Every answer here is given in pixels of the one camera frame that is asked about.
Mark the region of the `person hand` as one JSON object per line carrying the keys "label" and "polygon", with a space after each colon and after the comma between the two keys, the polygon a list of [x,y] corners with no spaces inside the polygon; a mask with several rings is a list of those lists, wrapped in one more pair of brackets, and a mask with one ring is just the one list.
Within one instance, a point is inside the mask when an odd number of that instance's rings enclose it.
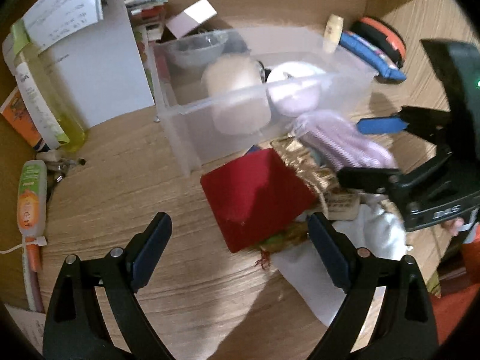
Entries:
{"label": "person hand", "polygon": [[458,236],[465,221],[462,218],[450,219],[442,223],[442,228],[448,231],[452,236]]}

